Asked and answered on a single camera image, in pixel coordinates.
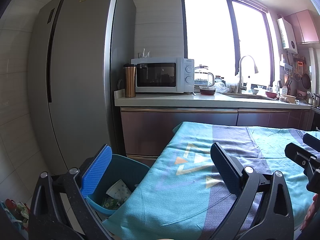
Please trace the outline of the person's right hand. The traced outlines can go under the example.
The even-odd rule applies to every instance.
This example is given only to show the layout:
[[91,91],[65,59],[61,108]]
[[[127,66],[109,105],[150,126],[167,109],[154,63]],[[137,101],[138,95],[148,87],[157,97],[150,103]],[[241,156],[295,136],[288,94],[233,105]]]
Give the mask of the person's right hand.
[[314,215],[316,214],[316,204],[317,204],[318,194],[315,194],[312,198],[313,203],[309,206],[306,216],[304,217],[304,221],[300,228],[300,231],[303,231],[308,224],[313,219]]

